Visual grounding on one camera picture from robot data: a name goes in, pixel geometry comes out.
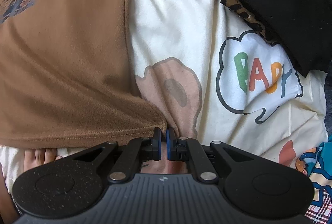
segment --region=brown garment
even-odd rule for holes
[[[0,0],[0,144],[126,144],[166,128],[130,69],[130,0]]]

